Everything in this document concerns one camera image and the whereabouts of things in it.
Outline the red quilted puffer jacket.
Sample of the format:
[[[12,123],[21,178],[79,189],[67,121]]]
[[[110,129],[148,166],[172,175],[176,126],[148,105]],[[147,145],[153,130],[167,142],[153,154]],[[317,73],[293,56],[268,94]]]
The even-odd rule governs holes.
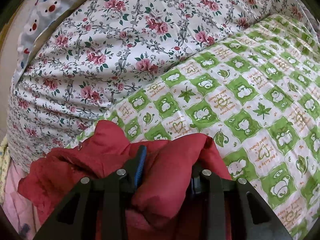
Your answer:
[[[176,216],[195,163],[223,179],[230,178],[213,139],[195,133],[144,145],[148,154],[143,182],[132,197],[133,208],[126,212],[129,239],[196,239],[200,214],[190,212],[181,224]],[[40,223],[44,223],[82,177],[107,177],[134,158],[138,148],[139,143],[129,142],[115,123],[100,121],[81,148],[54,148],[34,161],[29,174],[20,180],[18,192],[32,202]]]

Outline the pink blanket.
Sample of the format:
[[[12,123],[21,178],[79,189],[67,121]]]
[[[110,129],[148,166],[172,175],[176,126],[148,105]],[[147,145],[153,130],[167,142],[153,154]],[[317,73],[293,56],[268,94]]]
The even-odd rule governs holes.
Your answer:
[[[19,181],[26,175],[21,167],[10,162],[2,208],[17,233],[23,239],[33,239],[40,228],[37,210],[31,201],[17,192]]]

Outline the yellow patterned cloth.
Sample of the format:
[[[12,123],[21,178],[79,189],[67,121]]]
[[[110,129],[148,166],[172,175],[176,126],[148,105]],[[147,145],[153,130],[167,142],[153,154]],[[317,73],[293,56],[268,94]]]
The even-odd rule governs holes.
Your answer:
[[[5,185],[10,165],[10,154],[8,152],[7,136],[3,138],[0,146],[0,204],[4,203]]]

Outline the green white patterned bed sheet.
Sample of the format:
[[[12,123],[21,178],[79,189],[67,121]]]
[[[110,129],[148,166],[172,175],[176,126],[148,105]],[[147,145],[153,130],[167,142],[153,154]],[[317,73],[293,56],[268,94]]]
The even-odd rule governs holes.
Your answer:
[[[269,16],[195,54],[102,119],[131,142],[212,137],[293,239],[319,218],[319,42],[294,18]]]

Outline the floral rose pattern quilt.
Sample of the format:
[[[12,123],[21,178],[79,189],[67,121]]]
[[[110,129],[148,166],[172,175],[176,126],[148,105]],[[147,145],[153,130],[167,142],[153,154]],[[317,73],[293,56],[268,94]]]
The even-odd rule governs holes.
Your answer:
[[[24,171],[171,67],[271,14],[319,33],[301,0],[82,0],[44,34],[16,85],[7,140]]]

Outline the grey bear pattern pillow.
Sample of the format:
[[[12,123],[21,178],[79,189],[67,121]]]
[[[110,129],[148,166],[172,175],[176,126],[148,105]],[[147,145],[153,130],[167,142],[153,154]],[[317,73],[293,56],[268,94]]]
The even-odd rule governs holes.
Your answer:
[[[17,43],[18,60],[17,68],[12,77],[16,85],[25,68],[42,46],[44,34],[57,23],[59,18],[73,8],[77,7],[82,0],[36,0],[30,15],[20,33]]]

